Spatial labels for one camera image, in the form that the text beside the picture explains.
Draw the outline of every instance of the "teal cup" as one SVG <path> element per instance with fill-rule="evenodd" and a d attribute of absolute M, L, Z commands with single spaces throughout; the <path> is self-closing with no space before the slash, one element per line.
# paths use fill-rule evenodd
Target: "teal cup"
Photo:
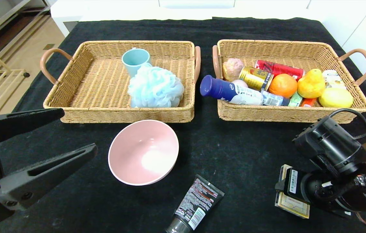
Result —
<path fill-rule="evenodd" d="M 150 53 L 144 49 L 132 48 L 122 55 L 122 63 L 127 69 L 130 78 L 137 74 L 138 69 L 145 62 L 151 64 Z"/>

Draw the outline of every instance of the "black tablecloth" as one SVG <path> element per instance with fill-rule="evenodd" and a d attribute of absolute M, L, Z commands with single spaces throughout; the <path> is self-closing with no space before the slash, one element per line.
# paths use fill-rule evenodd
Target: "black tablecloth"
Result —
<path fill-rule="evenodd" d="M 73 54 L 89 40 L 192 41 L 202 48 L 199 85 L 206 74 L 214 74 L 211 47 L 220 39 L 320 41 L 339 56 L 344 54 L 320 22 L 300 18 L 80 22 L 60 48 Z M 344 63 L 353 77 L 361 76 L 349 59 Z M 56 77 L 66 65 L 59 54 L 47 63 Z M 51 87 L 40 73 L 15 111 L 42 108 Z M 361 88 L 366 95 L 366 82 Z M 311 208 L 310 219 L 303 220 L 274 207 L 274 185 L 282 164 L 315 169 L 291 143 L 308 124 L 223 121 L 216 100 L 197 91 L 194 120 L 169 124 L 180 142 L 177 164 L 163 180 L 143 187 L 121 183 L 108 168 L 109 145 L 126 125 L 55 121 L 1 143 L 7 174 L 92 142 L 99 152 L 38 203 L 1 222 L 0 232 L 162 232 L 196 173 L 226 193 L 196 232 L 366 232 L 355 218 L 341 219 Z M 353 134 L 364 132 L 357 118 L 344 128 Z"/>

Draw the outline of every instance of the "tan basket handle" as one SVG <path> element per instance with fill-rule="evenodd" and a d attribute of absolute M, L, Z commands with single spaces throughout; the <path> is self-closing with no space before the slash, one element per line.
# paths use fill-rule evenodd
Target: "tan basket handle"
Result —
<path fill-rule="evenodd" d="M 366 59 L 366 50 L 364 50 L 364 49 L 353 49 L 353 50 L 351 50 L 350 52 L 347 52 L 346 54 L 344 54 L 344 55 L 342 55 L 340 58 L 339 58 L 339 60 L 340 61 L 344 61 L 345 59 L 347 59 L 350 55 L 352 55 L 353 53 L 361 53 L 364 57 L 365 57 L 365 59 Z M 365 72 L 365 74 L 361 77 L 361 78 L 359 78 L 359 79 L 357 79 L 357 81 L 356 81 L 356 84 L 357 85 L 360 85 L 360 84 L 362 84 L 364 81 L 366 80 L 366 72 Z"/>
<path fill-rule="evenodd" d="M 201 53 L 200 53 L 200 47 L 196 46 L 194 51 L 194 55 L 196 56 L 196 59 L 194 61 L 194 80 L 193 80 L 193 84 L 196 84 L 199 75 L 200 75 L 200 65 L 202 63 L 202 57 L 201 57 Z"/>
<path fill-rule="evenodd" d="M 46 78 L 49 79 L 49 81 L 55 85 L 56 84 L 56 79 L 49 73 L 48 69 L 46 68 L 46 60 L 48 59 L 49 56 L 52 55 L 52 53 L 54 52 L 58 52 L 62 55 L 64 55 L 68 60 L 72 61 L 73 58 L 71 57 L 71 55 L 67 54 L 65 51 L 63 51 L 62 49 L 58 49 L 58 48 L 53 48 L 50 50 L 46 50 L 46 52 L 42 55 L 42 57 L 40 58 L 40 69 L 42 71 L 42 73 L 46 76 Z"/>
<path fill-rule="evenodd" d="M 217 54 L 217 45 L 213 45 L 211 49 L 211 53 L 213 56 L 213 67 L 214 67 L 214 74 L 216 75 L 216 78 L 220 78 L 220 64 L 219 64 L 219 57 Z"/>

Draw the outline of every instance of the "blue bath sponge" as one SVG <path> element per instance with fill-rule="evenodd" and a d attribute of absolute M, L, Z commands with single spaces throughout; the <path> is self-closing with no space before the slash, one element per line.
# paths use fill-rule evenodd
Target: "blue bath sponge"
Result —
<path fill-rule="evenodd" d="M 184 87 L 171 71 L 144 63 L 130 79 L 131 107 L 164 108 L 179 105 Z"/>

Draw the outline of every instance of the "gold can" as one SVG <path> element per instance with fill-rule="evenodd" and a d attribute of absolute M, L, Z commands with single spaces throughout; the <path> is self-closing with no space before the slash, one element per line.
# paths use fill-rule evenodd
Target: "gold can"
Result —
<path fill-rule="evenodd" d="M 251 89 L 267 91 L 272 82 L 273 74 L 258 68 L 245 66 L 239 74 L 239 79 L 243 80 Z"/>

